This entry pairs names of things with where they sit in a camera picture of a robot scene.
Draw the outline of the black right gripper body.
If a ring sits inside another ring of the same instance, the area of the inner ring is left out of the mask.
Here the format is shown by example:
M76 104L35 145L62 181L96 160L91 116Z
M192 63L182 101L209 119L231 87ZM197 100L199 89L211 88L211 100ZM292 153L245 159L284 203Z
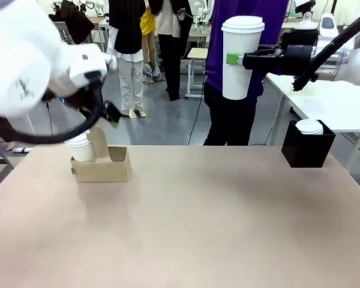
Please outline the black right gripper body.
M278 56L276 75L301 76L311 62L311 45L278 46L275 54Z

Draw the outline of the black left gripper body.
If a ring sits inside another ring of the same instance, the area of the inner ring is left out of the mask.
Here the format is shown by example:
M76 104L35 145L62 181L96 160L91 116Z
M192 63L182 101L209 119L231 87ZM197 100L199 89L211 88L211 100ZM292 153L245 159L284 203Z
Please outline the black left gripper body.
M102 95L102 87L103 83L98 81L80 88L75 94L67 97L64 100L64 104L69 108L77 110L85 119L88 119L94 108L94 92L99 92Z

